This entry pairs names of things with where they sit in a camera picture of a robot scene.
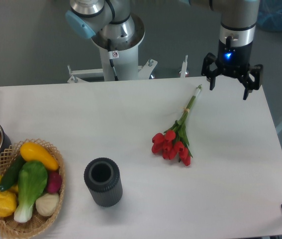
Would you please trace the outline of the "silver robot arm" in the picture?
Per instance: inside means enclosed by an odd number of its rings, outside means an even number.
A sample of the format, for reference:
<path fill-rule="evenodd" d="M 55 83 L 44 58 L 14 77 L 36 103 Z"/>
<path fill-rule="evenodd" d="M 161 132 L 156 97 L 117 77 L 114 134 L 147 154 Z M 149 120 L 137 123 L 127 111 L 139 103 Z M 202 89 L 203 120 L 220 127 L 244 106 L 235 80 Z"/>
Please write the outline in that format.
<path fill-rule="evenodd" d="M 221 14 L 218 53 L 208 53 L 201 74 L 215 87 L 216 77 L 237 79 L 244 86 L 244 98 L 260 88 L 262 65 L 250 65 L 250 55 L 259 10 L 257 0 L 189 0 Z M 138 47 L 145 36 L 142 20 L 130 10 L 128 0 L 72 0 L 65 14 L 72 30 L 91 39 L 99 48 L 106 81 L 147 79 L 139 69 Z"/>

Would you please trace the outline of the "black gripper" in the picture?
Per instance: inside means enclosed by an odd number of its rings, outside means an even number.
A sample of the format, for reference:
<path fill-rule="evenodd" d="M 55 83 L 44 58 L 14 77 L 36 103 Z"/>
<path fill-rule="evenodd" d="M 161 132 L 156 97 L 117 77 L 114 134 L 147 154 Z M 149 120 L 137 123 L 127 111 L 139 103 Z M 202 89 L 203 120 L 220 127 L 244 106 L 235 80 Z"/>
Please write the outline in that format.
<path fill-rule="evenodd" d="M 203 59 L 201 75 L 205 76 L 210 83 L 209 89 L 215 87 L 216 77 L 220 74 L 232 78 L 240 77 L 240 82 L 244 86 L 243 100 L 254 90 L 258 90 L 263 82 L 263 65 L 250 66 L 250 55 L 252 43 L 241 46 L 227 48 L 221 41 L 218 42 L 217 57 L 212 53 L 207 53 Z"/>

